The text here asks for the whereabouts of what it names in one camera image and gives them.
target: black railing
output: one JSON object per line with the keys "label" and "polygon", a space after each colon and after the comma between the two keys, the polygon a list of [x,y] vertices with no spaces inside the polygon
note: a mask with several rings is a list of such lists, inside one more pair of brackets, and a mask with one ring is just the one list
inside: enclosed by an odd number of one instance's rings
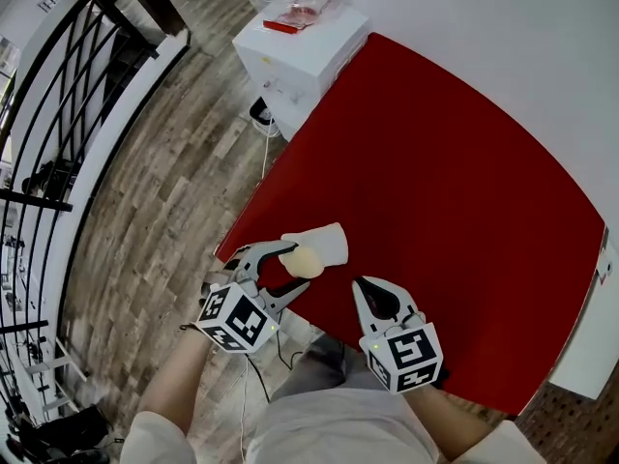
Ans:
{"label": "black railing", "polygon": [[[39,352],[42,343],[41,327],[44,321],[42,319],[42,309],[45,272],[54,230],[59,217],[63,213],[72,210],[72,206],[65,199],[73,186],[75,176],[79,172],[81,164],[85,160],[86,151],[88,146],[90,146],[89,142],[97,133],[97,127],[100,122],[104,120],[107,112],[110,111],[113,104],[119,98],[119,89],[124,87],[123,85],[127,80],[136,73],[139,66],[148,57],[158,57],[156,46],[149,43],[110,0],[77,0],[57,27],[50,32],[49,37],[25,73],[23,80],[21,80],[19,87],[15,89],[14,80],[10,83],[5,95],[6,100],[3,101],[3,104],[0,104],[0,121],[4,119],[3,123],[0,124],[2,125],[0,130],[0,153],[3,152],[7,145],[7,141],[15,128],[15,120],[18,118],[20,111],[22,111],[20,109],[24,105],[38,74],[41,73],[52,50],[57,49],[56,47],[60,45],[63,37],[67,37],[67,44],[64,49],[65,56],[44,88],[42,98],[36,108],[32,110],[32,114],[28,112],[28,115],[31,115],[31,117],[25,123],[27,128],[23,134],[21,144],[18,148],[14,145],[14,150],[17,148],[17,155],[13,160],[13,177],[6,188],[0,189],[0,199],[5,200],[0,227],[0,234],[3,239],[2,245],[0,245],[0,267],[4,267],[2,265],[4,263],[3,252],[9,252],[6,239],[8,237],[7,229],[10,207],[12,203],[20,206],[16,231],[12,231],[10,237],[11,244],[15,246],[13,263],[8,270],[0,270],[2,277],[7,276],[9,278],[14,297],[13,328],[10,328],[9,322],[5,321],[3,308],[0,306],[0,328],[2,332],[0,357],[3,358],[2,361],[8,368],[8,373],[4,370],[2,372],[3,386],[6,389],[7,386],[12,385],[11,390],[14,392],[17,391],[17,383],[15,367],[8,353],[7,334],[14,336],[18,357],[20,356],[20,346],[23,347],[24,344],[26,345],[26,351],[30,351],[31,349],[29,348],[33,347],[35,352]],[[102,50],[110,48],[112,51],[109,53],[109,60],[103,67],[103,70],[94,76],[93,64],[98,58],[101,59]],[[131,52],[132,58],[127,64],[122,62],[121,58],[128,51]],[[120,67],[122,72],[119,76],[115,76],[110,86],[110,73],[112,70],[118,69],[119,64],[123,64]],[[93,98],[101,90],[104,91],[104,98],[102,100],[98,98],[96,104],[94,104]],[[53,91],[60,92],[58,106],[46,128],[42,128],[42,122],[39,122],[42,111],[48,112],[49,103],[55,102],[54,95],[52,95]],[[52,136],[54,129],[58,132],[57,137]],[[36,139],[33,137],[33,132],[37,134]],[[43,139],[40,138],[42,132],[44,133]],[[57,147],[57,155],[55,159],[48,160],[40,168],[45,154],[49,153],[50,142]],[[30,150],[33,150],[34,146],[37,149],[37,155],[34,162],[31,162],[31,165],[24,167],[22,165],[25,160],[24,153],[27,146],[30,147]],[[20,182],[21,186],[16,188],[16,177],[20,166],[22,174],[25,170],[25,173],[29,174],[29,176],[24,178]],[[24,236],[24,221],[29,210],[37,212],[34,218],[34,230],[31,235]],[[53,212],[53,215],[51,216],[50,229],[46,236],[44,248],[40,246],[37,249],[38,233],[45,211]],[[23,243],[24,239],[27,239],[29,244],[27,252],[24,252],[26,249]],[[30,317],[32,304],[30,298],[31,281],[33,273],[37,271],[34,270],[34,257],[37,251],[41,252],[41,250],[43,250],[44,258],[41,265],[41,273],[38,275],[39,294],[35,301],[37,304],[37,318],[35,319]],[[23,300],[24,308],[25,321],[23,323],[27,328],[25,335],[20,340],[18,335],[21,336],[22,332],[15,328],[15,326],[19,323],[16,311],[16,290],[17,281],[22,280],[18,273],[19,267],[22,265],[24,265],[26,278],[24,284],[25,297],[21,299]],[[53,339],[49,340],[49,342],[52,344],[53,351]],[[32,365],[33,359],[30,352],[27,352],[26,357],[28,363]],[[40,380],[40,390],[44,396],[43,376],[39,374],[37,378]]]}

